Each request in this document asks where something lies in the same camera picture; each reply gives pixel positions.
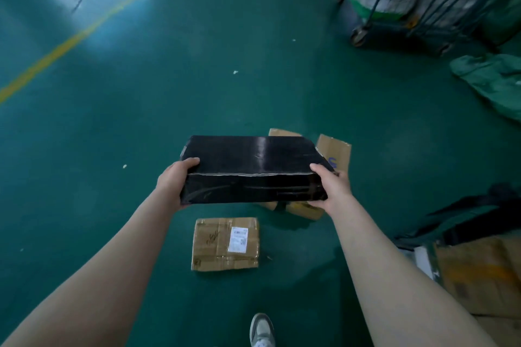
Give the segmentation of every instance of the green bag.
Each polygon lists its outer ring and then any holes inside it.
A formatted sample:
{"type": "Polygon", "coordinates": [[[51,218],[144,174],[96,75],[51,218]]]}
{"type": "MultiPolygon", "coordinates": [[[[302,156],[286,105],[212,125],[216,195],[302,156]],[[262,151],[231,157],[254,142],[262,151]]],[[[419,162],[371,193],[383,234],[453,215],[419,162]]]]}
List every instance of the green bag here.
{"type": "Polygon", "coordinates": [[[489,99],[498,113],[521,122],[521,58],[507,54],[466,55],[452,61],[450,68],[489,99]]]}

